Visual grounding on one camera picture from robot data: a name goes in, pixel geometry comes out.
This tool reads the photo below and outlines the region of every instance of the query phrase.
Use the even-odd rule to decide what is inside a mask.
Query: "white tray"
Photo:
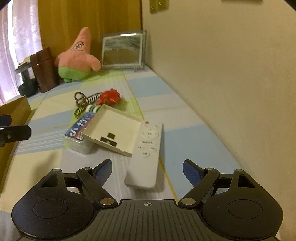
[[[102,105],[83,136],[112,151],[132,156],[142,122],[123,111]]]

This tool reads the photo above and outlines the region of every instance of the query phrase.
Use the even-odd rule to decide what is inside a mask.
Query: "brown leather bag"
[[[50,48],[31,55],[30,61],[42,93],[51,90],[59,84],[59,75],[57,68],[54,66]]]

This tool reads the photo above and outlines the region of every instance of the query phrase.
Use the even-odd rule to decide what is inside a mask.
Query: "white remote control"
[[[133,155],[124,179],[134,189],[152,189],[156,184],[162,124],[144,122],[133,148]]]

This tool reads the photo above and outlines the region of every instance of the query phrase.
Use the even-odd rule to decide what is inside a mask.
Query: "red toy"
[[[109,91],[105,91],[101,94],[99,100],[96,105],[114,105],[121,101],[120,94],[115,89],[111,89]]]

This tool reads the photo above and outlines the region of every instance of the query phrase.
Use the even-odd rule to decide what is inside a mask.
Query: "metal bolt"
[[[195,200],[193,198],[184,198],[182,199],[181,203],[184,205],[193,205],[195,203]]]
[[[112,198],[103,198],[100,201],[103,205],[112,205],[113,203],[115,203],[115,200]]]

